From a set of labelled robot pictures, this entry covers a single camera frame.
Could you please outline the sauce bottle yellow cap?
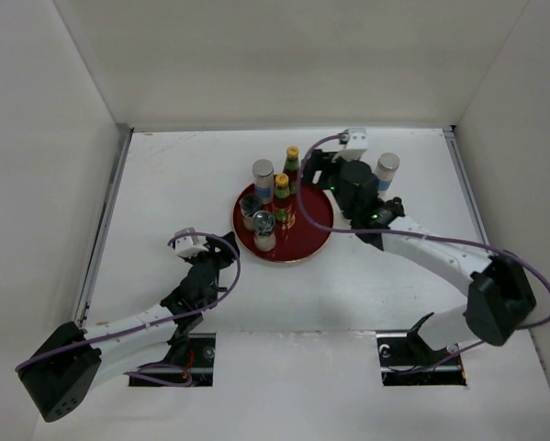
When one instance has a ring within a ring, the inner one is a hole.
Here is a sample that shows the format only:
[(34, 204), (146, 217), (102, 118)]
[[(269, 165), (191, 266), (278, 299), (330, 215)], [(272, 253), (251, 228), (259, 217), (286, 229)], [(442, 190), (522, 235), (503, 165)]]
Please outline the sauce bottle yellow cap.
[(288, 177), (291, 195), (296, 195), (297, 193), (297, 174), (299, 167), (299, 148), (297, 146), (289, 146), (286, 149), (286, 160), (283, 173)]
[(294, 226), (296, 220), (294, 202), (290, 192), (289, 177), (286, 174), (275, 177), (273, 214), (277, 224), (283, 230)]

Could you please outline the black grinder-top shaker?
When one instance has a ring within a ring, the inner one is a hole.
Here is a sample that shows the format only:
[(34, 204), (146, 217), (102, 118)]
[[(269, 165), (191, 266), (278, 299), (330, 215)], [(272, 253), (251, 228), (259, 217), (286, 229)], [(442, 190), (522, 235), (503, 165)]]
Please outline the black grinder-top shaker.
[(385, 202), (385, 208), (392, 213), (395, 217), (404, 217), (405, 210), (402, 204), (402, 199), (399, 197), (394, 197)]
[(267, 210), (253, 214), (253, 242), (261, 252), (270, 252), (275, 248), (275, 216)]

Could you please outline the black-cap glass jar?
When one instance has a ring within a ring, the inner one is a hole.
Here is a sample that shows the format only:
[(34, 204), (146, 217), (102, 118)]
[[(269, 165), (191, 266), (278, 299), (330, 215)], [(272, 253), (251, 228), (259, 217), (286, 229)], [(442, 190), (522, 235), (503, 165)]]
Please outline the black-cap glass jar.
[(239, 201), (243, 225), (246, 230), (253, 230), (253, 215), (263, 209), (262, 200), (254, 193), (243, 196)]

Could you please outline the silver-lid spice jar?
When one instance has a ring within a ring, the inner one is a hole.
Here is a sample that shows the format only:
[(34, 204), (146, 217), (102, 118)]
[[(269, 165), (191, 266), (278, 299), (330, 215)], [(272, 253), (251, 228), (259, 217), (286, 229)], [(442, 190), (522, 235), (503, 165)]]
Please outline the silver-lid spice jar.
[(394, 153), (382, 153), (376, 164), (375, 175), (378, 183), (378, 195), (383, 198), (387, 193), (400, 166), (399, 157)]
[(253, 164), (254, 177), (254, 195), (261, 200), (263, 205), (268, 205), (273, 201), (275, 175), (274, 166), (267, 159), (259, 159)]

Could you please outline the sauce bottle yellow cap front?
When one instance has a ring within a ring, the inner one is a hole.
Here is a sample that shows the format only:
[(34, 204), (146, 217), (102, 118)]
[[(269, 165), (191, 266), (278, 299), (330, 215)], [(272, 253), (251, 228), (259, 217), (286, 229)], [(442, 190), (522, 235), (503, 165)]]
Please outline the sauce bottle yellow cap front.
[(277, 224), (283, 230), (294, 226), (296, 220), (294, 202), (290, 192), (289, 177), (286, 174), (275, 177), (273, 214)]

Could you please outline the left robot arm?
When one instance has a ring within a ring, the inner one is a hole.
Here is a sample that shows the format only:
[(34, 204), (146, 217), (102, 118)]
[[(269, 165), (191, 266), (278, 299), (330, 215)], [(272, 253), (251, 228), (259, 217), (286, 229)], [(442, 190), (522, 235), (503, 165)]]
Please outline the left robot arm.
[(154, 365), (177, 366), (188, 335), (230, 294), (219, 283), (222, 270), (239, 266), (234, 232), (223, 236), (191, 229), (170, 241), (190, 267), (171, 293), (149, 309), (116, 322), (81, 328), (60, 325), (16, 373), (46, 423), (75, 410), (90, 390), (120, 375), (138, 376)]

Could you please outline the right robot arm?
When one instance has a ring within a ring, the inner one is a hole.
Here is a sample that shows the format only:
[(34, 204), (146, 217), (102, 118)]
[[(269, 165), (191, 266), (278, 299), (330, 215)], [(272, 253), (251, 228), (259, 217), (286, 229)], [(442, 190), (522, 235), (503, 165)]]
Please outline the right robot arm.
[(409, 357), (422, 365), (459, 342), (504, 345), (536, 306), (522, 266), (475, 243), (431, 240), (430, 233), (406, 215), (400, 198), (378, 195), (378, 179), (360, 157), (357, 150), (315, 150), (302, 165), (300, 183), (329, 190), (351, 233), (363, 243), (421, 266), (466, 297), (466, 304), (430, 312), (407, 331)]

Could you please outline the red round lacquer tray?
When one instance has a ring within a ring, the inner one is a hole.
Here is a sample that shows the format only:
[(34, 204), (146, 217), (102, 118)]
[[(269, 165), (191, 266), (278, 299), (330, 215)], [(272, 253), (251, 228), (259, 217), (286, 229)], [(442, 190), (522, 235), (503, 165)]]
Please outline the red round lacquer tray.
[[(238, 241), (250, 253), (273, 263), (294, 263), (317, 253), (330, 238), (330, 233), (311, 225), (299, 209), (295, 209), (296, 221), (289, 230), (275, 228), (275, 248), (268, 252), (260, 251), (254, 244), (253, 232), (243, 224), (240, 201), (253, 192), (253, 184), (248, 185), (237, 197), (232, 211), (232, 226)], [(317, 223), (332, 227), (334, 209), (328, 196), (320, 189), (302, 187), (301, 197), (308, 215)]]

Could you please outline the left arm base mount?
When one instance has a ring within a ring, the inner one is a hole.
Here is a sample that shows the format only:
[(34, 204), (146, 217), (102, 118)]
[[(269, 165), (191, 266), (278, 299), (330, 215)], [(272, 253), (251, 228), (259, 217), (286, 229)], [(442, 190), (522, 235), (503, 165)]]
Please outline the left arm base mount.
[(162, 361), (150, 363), (129, 375), (132, 388), (211, 387), (214, 378), (217, 336), (189, 334), (172, 345)]

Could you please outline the right metal table rail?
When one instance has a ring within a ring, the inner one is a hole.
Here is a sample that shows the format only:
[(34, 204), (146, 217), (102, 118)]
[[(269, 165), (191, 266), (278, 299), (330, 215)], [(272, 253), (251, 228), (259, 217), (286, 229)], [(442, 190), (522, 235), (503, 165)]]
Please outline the right metal table rail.
[(450, 153), (453, 165), (455, 167), (455, 172), (459, 184), (462, 188), (466, 206), (470, 213), (471, 221), (477, 238), (483, 244), (490, 244), (484, 222), (481, 218), (477, 206), (477, 201), (473, 193), (473, 189), (468, 179), (463, 158), (458, 147), (457, 139), (455, 137), (455, 126), (447, 126), (446, 128), (443, 128), (443, 136), (447, 144), (448, 152)]

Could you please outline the metal table rail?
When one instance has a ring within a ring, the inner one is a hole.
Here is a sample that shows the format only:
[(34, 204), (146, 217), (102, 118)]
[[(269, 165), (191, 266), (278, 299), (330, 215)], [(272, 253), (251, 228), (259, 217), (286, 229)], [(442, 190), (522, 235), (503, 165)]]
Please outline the metal table rail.
[(106, 194), (103, 200), (99, 221), (95, 231), (95, 239), (91, 249), (83, 281), (79, 285), (76, 302), (73, 311), (73, 321), (81, 327), (88, 316), (95, 283), (101, 264), (101, 259), (107, 241), (109, 226), (116, 205), (118, 191), (127, 161), (129, 147), (134, 129), (127, 123), (119, 123), (118, 146), (115, 150), (114, 161), (109, 175)]
[(473, 189), (468, 179), (463, 158), (458, 147), (457, 139), (455, 137), (455, 126), (447, 126), (446, 128), (443, 128), (443, 136), (447, 144), (448, 152), (450, 153), (453, 165), (455, 167), (455, 172), (459, 184), (462, 188), (466, 206), (470, 213), (471, 221), (477, 238), (483, 244), (490, 244), (484, 222), (481, 218), (477, 206), (477, 201), (473, 193)]

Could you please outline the left metal table rail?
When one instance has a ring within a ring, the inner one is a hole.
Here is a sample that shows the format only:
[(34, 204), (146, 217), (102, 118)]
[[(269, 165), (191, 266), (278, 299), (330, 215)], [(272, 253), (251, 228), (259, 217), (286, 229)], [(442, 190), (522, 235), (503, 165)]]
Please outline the left metal table rail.
[(95, 231), (95, 239), (91, 249), (83, 281), (79, 285), (76, 302), (73, 311), (73, 321), (81, 327), (88, 316), (95, 283), (101, 264), (101, 259), (107, 241), (109, 226), (116, 205), (118, 191), (127, 161), (129, 147), (134, 129), (127, 123), (119, 123), (118, 146), (115, 150), (114, 161), (109, 175), (106, 194), (103, 200), (99, 221)]

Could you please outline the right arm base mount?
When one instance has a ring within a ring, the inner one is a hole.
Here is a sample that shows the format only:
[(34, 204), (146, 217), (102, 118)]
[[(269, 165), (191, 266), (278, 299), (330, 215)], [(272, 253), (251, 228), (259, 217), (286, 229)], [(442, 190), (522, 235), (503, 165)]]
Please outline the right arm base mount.
[(376, 334), (381, 381), (386, 387), (465, 386), (466, 374), (459, 346), (431, 349), (419, 336), (419, 330), (432, 316), (427, 314), (409, 330)]

